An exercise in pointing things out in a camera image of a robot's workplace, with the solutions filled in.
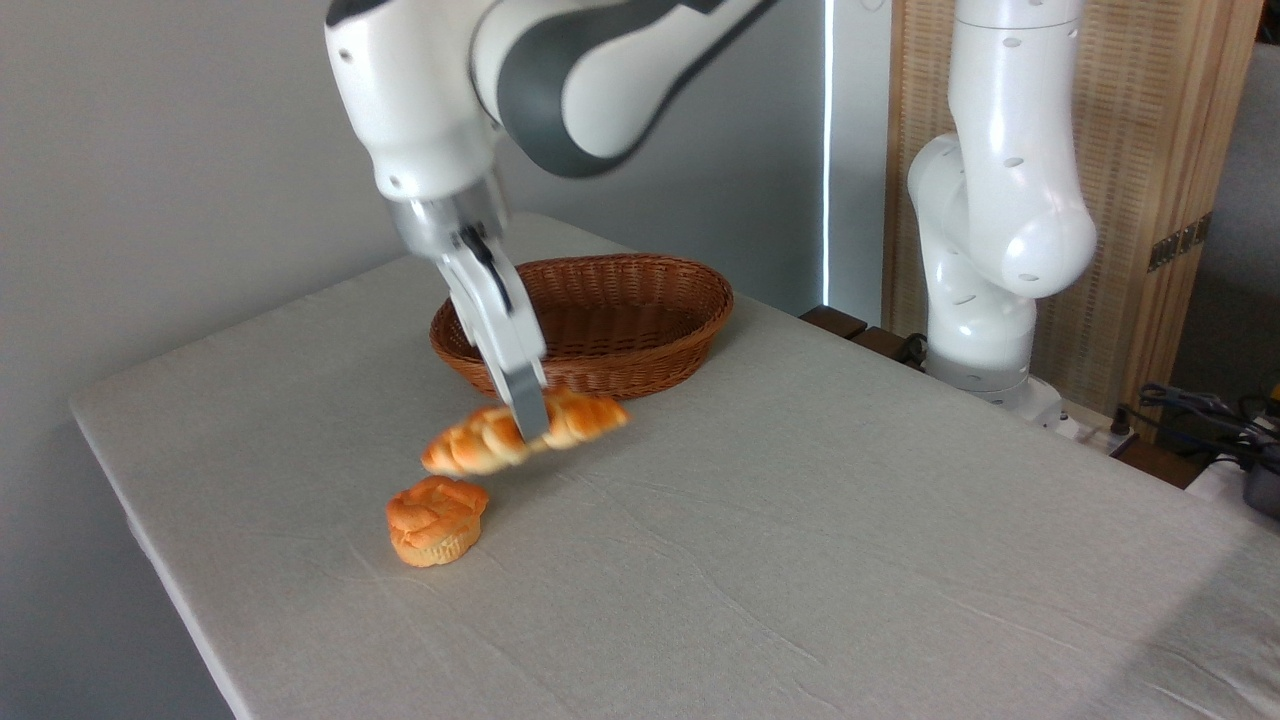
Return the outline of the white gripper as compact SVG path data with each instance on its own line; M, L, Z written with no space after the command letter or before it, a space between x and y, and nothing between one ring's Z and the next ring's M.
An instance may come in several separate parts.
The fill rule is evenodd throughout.
M541 366L547 345L516 266L484 231L454 233L436 265L468 342L479 350L524 442L532 445L550 425Z

